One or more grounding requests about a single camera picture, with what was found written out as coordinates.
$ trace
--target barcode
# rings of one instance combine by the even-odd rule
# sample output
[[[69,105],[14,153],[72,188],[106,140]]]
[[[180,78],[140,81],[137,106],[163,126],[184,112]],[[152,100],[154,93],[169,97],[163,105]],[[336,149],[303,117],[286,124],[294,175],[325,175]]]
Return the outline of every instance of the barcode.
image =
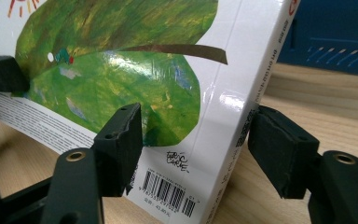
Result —
[[[143,190],[146,194],[154,196],[155,200],[162,201],[174,212],[179,211],[185,195],[184,190],[150,171],[146,173]]]
[[[182,213],[184,213],[186,216],[191,217],[191,214],[193,213],[193,209],[196,203],[191,201],[190,199],[186,198],[185,205],[182,208]]]

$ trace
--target wooden table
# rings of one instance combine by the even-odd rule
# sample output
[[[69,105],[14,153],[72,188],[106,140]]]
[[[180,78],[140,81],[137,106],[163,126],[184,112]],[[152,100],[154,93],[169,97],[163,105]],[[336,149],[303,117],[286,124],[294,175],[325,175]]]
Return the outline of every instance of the wooden table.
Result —
[[[358,76],[277,64],[262,105],[280,110],[321,141],[320,153],[358,157]],[[0,124],[0,193],[49,177],[58,155]],[[305,200],[283,200],[245,147],[214,223],[310,223]],[[106,223],[158,223],[125,198],[104,199]]]

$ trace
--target clamp screw hole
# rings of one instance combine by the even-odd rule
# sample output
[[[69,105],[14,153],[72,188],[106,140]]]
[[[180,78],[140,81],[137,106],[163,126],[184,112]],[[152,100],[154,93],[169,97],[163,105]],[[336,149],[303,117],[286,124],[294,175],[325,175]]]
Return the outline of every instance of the clamp screw hole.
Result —
[[[71,154],[69,154],[67,157],[66,157],[66,160],[67,161],[80,161],[82,160],[83,158],[86,157],[86,153],[85,152],[82,152],[82,151],[77,151],[77,152],[73,152]]]
[[[356,163],[356,161],[352,157],[344,154],[336,154],[334,155],[334,157],[336,158],[337,161],[347,165],[354,165]]]

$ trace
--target blue crate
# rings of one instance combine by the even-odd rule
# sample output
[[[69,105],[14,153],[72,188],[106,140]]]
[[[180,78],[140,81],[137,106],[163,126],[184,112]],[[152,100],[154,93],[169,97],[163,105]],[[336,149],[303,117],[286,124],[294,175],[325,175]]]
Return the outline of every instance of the blue crate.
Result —
[[[302,0],[278,62],[358,75],[358,0]]]

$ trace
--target black clamp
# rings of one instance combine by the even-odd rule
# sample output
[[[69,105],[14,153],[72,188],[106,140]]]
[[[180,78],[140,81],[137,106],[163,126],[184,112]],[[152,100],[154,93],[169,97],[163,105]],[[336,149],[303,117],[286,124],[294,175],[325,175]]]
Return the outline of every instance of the black clamp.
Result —
[[[248,147],[285,199],[311,192],[313,224],[358,224],[358,158],[340,151],[317,153],[319,141],[277,110],[260,106]]]

